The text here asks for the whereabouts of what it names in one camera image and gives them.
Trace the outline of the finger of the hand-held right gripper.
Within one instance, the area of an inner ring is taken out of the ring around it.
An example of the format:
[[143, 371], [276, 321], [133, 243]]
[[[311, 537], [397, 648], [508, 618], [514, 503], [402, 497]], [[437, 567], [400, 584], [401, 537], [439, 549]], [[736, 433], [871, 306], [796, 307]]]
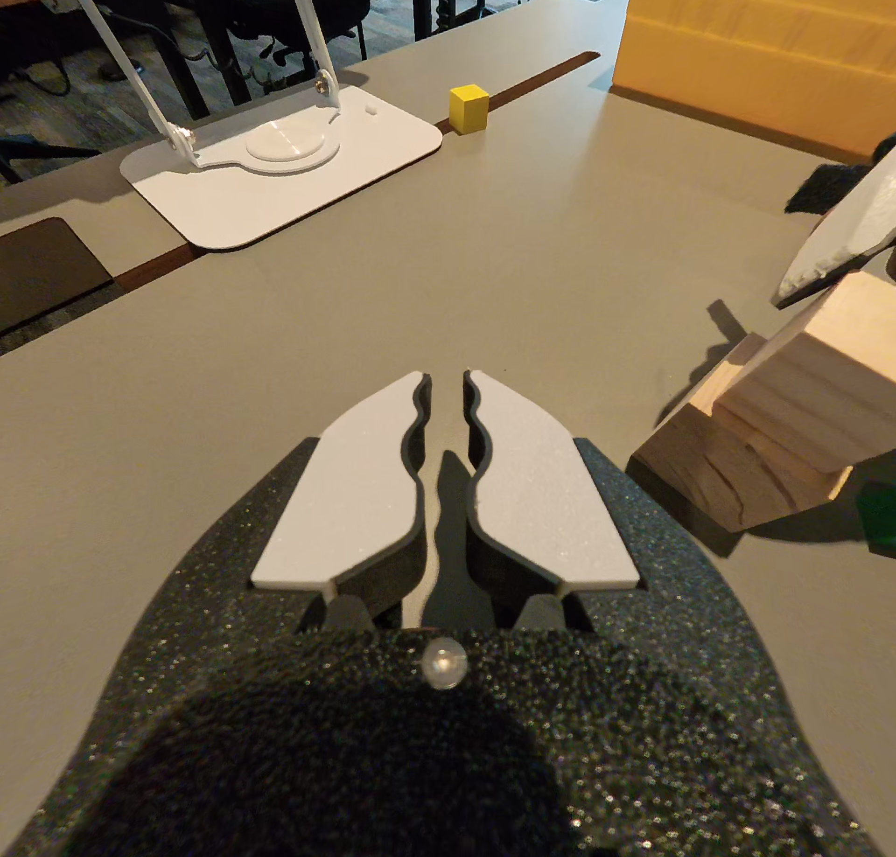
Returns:
[[894, 245], [895, 166], [876, 165], [821, 217], [778, 284], [773, 305], [784, 309], [861, 269]]

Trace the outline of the green wooden cube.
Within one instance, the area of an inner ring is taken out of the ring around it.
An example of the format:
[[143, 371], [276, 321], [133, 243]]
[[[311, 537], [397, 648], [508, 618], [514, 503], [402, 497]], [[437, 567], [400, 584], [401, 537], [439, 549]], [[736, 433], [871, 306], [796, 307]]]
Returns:
[[895, 486], [867, 481], [857, 494], [857, 514], [868, 550], [895, 557]]

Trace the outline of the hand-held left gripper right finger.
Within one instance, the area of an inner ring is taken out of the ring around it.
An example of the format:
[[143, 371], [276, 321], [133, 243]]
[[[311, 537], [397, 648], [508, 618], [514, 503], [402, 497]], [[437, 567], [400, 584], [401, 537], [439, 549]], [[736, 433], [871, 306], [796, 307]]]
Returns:
[[463, 379], [468, 570], [496, 598], [631, 590], [640, 574], [573, 436], [482, 370]]

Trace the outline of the white lamp stand base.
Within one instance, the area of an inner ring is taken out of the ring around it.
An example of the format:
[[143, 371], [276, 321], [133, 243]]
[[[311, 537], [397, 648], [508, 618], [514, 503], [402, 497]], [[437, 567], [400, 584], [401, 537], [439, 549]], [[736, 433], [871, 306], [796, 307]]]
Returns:
[[442, 145], [433, 124], [339, 84], [313, 0], [294, 1], [320, 65], [315, 90], [195, 131], [165, 117], [95, 2], [78, 1], [164, 138], [127, 156], [120, 173], [199, 248], [252, 244]]

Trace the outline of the large natural wooden cube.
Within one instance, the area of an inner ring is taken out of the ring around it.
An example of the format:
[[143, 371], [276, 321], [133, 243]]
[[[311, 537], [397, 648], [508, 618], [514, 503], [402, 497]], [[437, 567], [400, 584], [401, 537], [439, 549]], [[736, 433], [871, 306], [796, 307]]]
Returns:
[[836, 500], [854, 470], [846, 466], [821, 472], [719, 403], [765, 342], [748, 334], [633, 454], [731, 533]]

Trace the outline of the small natural wooden cube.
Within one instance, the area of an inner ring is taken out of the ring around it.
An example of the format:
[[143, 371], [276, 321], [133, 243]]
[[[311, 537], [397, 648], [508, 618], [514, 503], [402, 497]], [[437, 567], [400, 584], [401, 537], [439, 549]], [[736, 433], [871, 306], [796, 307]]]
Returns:
[[894, 284], [848, 273], [760, 348], [718, 405], [820, 473], [892, 451]]

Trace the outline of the yellow padded panel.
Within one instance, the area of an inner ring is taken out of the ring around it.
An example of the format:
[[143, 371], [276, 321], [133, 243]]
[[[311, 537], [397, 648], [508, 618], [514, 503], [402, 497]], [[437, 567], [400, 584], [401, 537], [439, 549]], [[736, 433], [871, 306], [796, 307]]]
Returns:
[[895, 0], [629, 0], [618, 90], [869, 156], [895, 126]]

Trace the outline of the black office chair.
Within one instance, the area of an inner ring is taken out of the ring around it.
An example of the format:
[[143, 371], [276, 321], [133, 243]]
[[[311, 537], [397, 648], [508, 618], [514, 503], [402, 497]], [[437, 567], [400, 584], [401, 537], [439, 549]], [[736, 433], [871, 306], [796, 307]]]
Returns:
[[[341, 36], [358, 35], [362, 59], [366, 58], [363, 21], [370, 12], [371, 0], [312, 0], [323, 40], [329, 43]], [[261, 53], [273, 55], [278, 66], [287, 56], [300, 55], [302, 69], [282, 79], [260, 81], [264, 94], [311, 79], [315, 60], [305, 28], [294, 0], [219, 0], [229, 33], [239, 39], [270, 40]]]

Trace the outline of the black desk panel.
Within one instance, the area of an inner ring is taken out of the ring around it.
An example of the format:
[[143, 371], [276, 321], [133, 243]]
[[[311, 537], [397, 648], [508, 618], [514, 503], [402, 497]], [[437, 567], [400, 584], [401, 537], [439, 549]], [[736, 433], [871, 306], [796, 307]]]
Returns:
[[1, 237], [1, 333], [61, 309], [114, 279], [73, 228], [53, 216]]

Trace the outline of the yellow wooden cube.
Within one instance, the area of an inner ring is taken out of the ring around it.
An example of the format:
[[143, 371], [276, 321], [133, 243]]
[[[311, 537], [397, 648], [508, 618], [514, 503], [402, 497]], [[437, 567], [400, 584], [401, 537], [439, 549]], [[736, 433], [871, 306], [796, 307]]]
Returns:
[[449, 124], [456, 134], [469, 135], [487, 128], [490, 96], [476, 84], [450, 90]]

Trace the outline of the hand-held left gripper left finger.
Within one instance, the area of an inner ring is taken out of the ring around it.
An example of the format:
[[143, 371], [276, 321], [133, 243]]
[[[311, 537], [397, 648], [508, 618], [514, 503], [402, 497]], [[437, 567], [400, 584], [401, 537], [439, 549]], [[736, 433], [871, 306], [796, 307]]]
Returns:
[[252, 570], [254, 588], [400, 600], [420, 582], [431, 393], [431, 376], [412, 371], [323, 431]]

